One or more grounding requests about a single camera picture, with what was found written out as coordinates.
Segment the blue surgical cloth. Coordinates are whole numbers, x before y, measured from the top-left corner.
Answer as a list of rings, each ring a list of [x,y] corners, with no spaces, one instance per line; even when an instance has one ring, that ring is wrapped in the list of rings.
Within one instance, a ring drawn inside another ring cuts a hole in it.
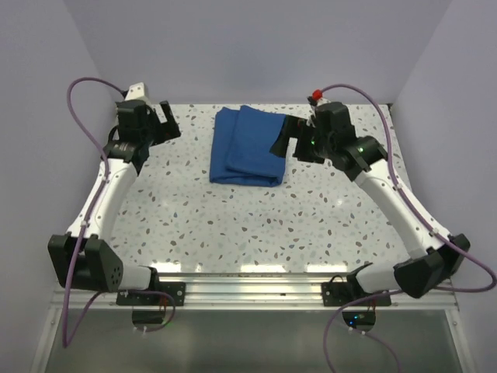
[[[209,180],[248,187],[277,187],[286,160],[270,152],[286,116],[243,105],[222,108],[214,120]]]

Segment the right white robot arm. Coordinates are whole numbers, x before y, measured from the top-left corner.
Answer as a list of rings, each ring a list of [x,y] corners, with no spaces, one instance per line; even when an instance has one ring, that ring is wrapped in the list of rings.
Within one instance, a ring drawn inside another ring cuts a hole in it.
[[[348,108],[340,102],[317,105],[308,118],[288,116],[270,151],[281,158],[291,138],[297,141],[294,158],[332,165],[346,174],[380,208],[400,236],[408,254],[401,263],[366,264],[347,275],[346,296],[363,305],[374,293],[401,290],[413,298],[453,275],[471,244],[463,234],[453,235],[419,203],[401,178],[390,173],[388,153],[371,136],[359,137]]]

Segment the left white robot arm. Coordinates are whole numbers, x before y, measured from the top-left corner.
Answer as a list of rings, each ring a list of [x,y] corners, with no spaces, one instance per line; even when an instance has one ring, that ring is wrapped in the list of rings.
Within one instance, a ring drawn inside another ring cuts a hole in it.
[[[125,196],[138,178],[150,148],[180,137],[169,102],[126,99],[116,105],[117,124],[103,148],[96,181],[77,218],[47,248],[59,284],[67,288],[117,292],[134,290],[144,305],[162,294],[156,270],[126,265],[113,251],[110,236]]]

